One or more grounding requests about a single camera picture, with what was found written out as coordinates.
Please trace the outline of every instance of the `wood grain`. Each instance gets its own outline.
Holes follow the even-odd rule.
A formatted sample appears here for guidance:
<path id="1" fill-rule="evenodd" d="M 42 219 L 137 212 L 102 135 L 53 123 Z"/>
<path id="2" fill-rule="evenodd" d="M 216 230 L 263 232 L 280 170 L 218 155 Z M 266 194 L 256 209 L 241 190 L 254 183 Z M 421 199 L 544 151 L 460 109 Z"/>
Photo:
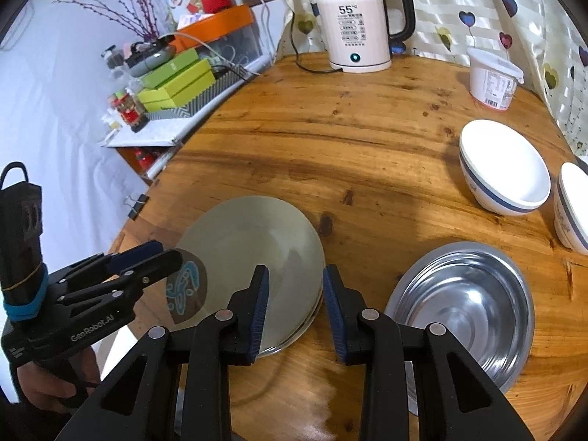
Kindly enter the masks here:
<path id="1" fill-rule="evenodd" d="M 324 54 L 305 64 L 326 67 Z M 553 199 L 521 218 L 480 208 L 458 162 L 472 119 L 518 130 L 552 180 L 573 160 L 542 102 L 519 89 L 505 113 L 467 91 L 468 69 L 395 57 L 371 75 L 309 75 L 286 58 L 232 96 L 149 190 L 151 200 L 119 242 L 174 245 L 218 203 L 246 194 L 282 198 L 316 227 L 328 263 L 369 306 L 383 310 L 404 272 L 458 240 L 508 254 L 530 285 L 536 312 L 531 355 L 508 393 L 537 441 L 561 424 L 588 380 L 588 259 L 558 241 Z M 132 329 L 173 326 L 161 282 L 136 306 Z M 336 362 L 324 309 L 292 347 L 231 368 L 233 428 L 249 441 L 356 440 L 363 369 Z M 417 439 L 417 420 L 411 418 Z"/>

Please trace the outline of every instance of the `white sheet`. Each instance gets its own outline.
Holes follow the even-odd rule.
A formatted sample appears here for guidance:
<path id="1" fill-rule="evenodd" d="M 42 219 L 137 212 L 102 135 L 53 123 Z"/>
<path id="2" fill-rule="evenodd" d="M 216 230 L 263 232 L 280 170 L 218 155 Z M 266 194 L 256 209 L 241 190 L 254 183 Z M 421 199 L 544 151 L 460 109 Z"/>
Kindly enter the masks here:
<path id="1" fill-rule="evenodd" d="M 108 250 L 126 221 L 125 196 L 146 185 L 114 149 L 99 147 L 112 92 L 100 54 L 136 37 L 73 5 L 33 0 L 35 15 L 0 52 L 0 170 L 13 160 L 43 188 L 42 251 L 49 271 Z M 20 178 L 13 171 L 6 184 Z M 0 310 L 0 324 L 5 314 Z M 11 399 L 7 364 L 0 384 Z"/>

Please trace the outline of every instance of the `silver rivet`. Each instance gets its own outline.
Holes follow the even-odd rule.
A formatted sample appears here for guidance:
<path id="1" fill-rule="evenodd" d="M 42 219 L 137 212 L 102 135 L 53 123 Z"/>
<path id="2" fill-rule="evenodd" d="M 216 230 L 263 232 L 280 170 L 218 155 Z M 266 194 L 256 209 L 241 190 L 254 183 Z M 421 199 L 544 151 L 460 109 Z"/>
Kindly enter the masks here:
<path id="1" fill-rule="evenodd" d="M 233 318 L 233 312 L 231 312 L 229 309 L 219 310 L 216 312 L 215 317 L 220 322 L 226 322 L 227 320 L 231 320 L 231 318 Z"/>
<path id="2" fill-rule="evenodd" d="M 377 318 L 380 317 L 380 314 L 373 308 L 366 308 L 362 310 L 362 317 L 366 320 L 377 320 Z"/>
<path id="3" fill-rule="evenodd" d="M 154 340 L 163 337 L 163 335 L 165 335 L 165 328 L 162 326 L 154 326 L 149 330 L 149 338 L 153 338 Z"/>
<path id="4" fill-rule="evenodd" d="M 434 335 L 441 336 L 447 332 L 447 329 L 445 328 L 445 325 L 441 325 L 440 323 L 431 323 L 429 331 Z"/>

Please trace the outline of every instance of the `orange lid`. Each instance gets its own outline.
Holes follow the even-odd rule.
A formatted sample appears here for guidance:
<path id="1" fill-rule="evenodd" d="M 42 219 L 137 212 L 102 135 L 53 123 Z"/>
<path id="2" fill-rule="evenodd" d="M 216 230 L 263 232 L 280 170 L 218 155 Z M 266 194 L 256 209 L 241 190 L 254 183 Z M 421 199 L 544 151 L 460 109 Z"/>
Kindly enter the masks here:
<path id="1" fill-rule="evenodd" d="M 204 20 L 196 21 L 196 23 L 182 28 L 178 33 L 186 33 L 204 43 L 209 43 L 237 31 L 243 26 L 251 25 L 253 22 L 254 15 L 249 6 L 239 5 L 219 11 Z M 170 45 L 175 46 L 178 53 L 199 46 L 198 42 L 190 38 L 184 38 L 181 35 L 175 35 L 175 37 L 176 39 Z"/>

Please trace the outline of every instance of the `heart-patterned curtain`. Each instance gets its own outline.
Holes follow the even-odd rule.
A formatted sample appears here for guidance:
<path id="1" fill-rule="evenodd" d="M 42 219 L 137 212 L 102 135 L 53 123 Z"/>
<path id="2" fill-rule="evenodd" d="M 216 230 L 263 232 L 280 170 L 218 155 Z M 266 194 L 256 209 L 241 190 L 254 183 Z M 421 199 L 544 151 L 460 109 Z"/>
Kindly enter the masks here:
<path id="1" fill-rule="evenodd" d="M 312 11 L 316 0 L 286 0 L 294 14 L 299 52 L 324 51 Z M 388 2 L 388 8 L 398 6 Z M 524 86 L 549 108 L 570 147 L 588 156 L 588 49 L 557 0 L 415 0 L 416 31 L 395 47 L 407 53 L 469 65 L 466 51 L 481 48 L 508 58 L 524 72 Z M 292 54 L 290 18 L 278 48 Z"/>

